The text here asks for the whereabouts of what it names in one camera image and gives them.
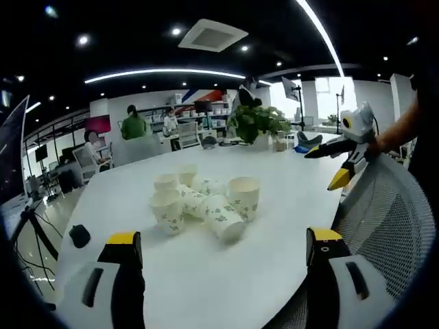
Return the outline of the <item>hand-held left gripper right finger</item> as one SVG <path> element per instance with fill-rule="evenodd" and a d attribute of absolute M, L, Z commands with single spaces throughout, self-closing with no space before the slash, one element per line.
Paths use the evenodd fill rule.
<path fill-rule="evenodd" d="M 307 228 L 307 328 L 376 328 L 394 308 L 381 272 L 342 236 Z"/>

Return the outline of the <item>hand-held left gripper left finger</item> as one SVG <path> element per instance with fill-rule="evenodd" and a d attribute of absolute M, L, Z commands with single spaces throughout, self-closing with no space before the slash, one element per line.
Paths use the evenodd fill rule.
<path fill-rule="evenodd" d="M 57 316 L 67 328 L 144 328 L 142 270 L 141 233 L 112 235 L 67 282 Z"/>

